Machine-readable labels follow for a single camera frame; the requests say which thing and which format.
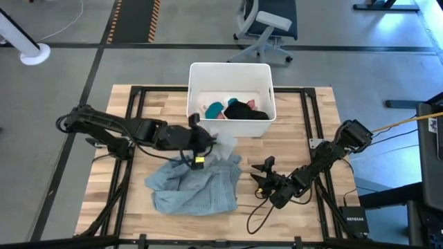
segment netgear logo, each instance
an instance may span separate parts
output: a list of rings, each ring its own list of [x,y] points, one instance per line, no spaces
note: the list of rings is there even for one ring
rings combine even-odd
[[[346,220],[347,221],[365,221],[365,219],[363,219],[361,217],[347,217]]]

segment wooden table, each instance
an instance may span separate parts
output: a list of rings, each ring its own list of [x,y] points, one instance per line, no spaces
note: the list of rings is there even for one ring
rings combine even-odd
[[[130,89],[131,85],[114,85],[107,113],[125,116]],[[331,140],[341,123],[334,93],[330,87],[317,87],[316,94],[323,132],[325,138]],[[187,127],[186,98],[186,92],[149,92],[145,98],[142,117],[162,119],[170,124]],[[310,162],[300,94],[276,93],[275,104],[277,119],[261,138],[239,138],[238,140],[235,153],[242,156],[240,163],[242,175],[237,184],[238,209],[235,211],[212,216],[160,214],[153,208],[152,190],[144,186],[144,180],[165,161],[136,151],[120,238],[137,239],[139,234],[147,234],[148,239],[165,240],[293,241],[294,236],[300,236],[303,241],[322,241],[315,192],[307,205],[288,203],[281,210],[274,209],[263,228],[256,234],[250,235],[246,231],[246,220],[249,214],[262,202],[254,196],[257,183],[249,174],[257,173],[257,171],[251,168],[251,165],[263,163],[265,158],[272,155],[276,158],[273,169],[281,174],[288,174],[296,167]],[[163,156],[177,155],[176,151],[165,153],[148,151]],[[106,153],[106,149],[98,149],[96,156]],[[75,233],[86,230],[105,206],[114,162],[113,158],[107,157],[97,160],[92,165]],[[344,193],[356,188],[354,177],[349,166],[343,161],[335,163],[331,173],[337,203],[342,205]],[[300,200],[304,201],[307,197],[308,194],[302,196]],[[348,194],[346,201],[348,205],[359,205],[356,191]],[[251,219],[252,230],[262,222],[270,206],[270,203],[266,203],[264,208],[256,212]],[[332,213],[326,204],[325,209],[329,234],[333,236]],[[114,228],[115,213],[114,208],[110,232]]]

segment storage bin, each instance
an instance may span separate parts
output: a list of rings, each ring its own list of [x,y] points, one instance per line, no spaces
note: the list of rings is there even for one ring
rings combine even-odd
[[[269,120],[205,119],[203,104],[237,98],[254,99],[258,111]],[[277,116],[271,77],[267,64],[194,63],[190,67],[187,116],[200,113],[200,126],[210,133],[229,133],[234,137],[260,137]]]

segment yellow label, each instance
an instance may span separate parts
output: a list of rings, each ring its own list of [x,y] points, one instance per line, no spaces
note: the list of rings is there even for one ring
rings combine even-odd
[[[201,156],[198,156],[198,157],[195,158],[195,162],[196,163],[204,163],[205,162],[205,158],[201,157]]]

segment chair base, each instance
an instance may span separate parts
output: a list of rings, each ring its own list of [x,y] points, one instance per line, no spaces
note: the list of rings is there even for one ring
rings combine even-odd
[[[263,45],[258,45],[258,44],[250,45],[249,47],[245,48],[242,52],[232,56],[227,62],[234,62],[240,60],[241,58],[247,55],[256,53],[257,57],[260,58],[260,63],[266,63],[266,53],[271,50],[280,53],[282,55],[286,55],[284,60],[288,63],[292,62],[293,55],[290,52],[281,49],[279,46],[275,45],[273,46],[269,43],[265,43]]]

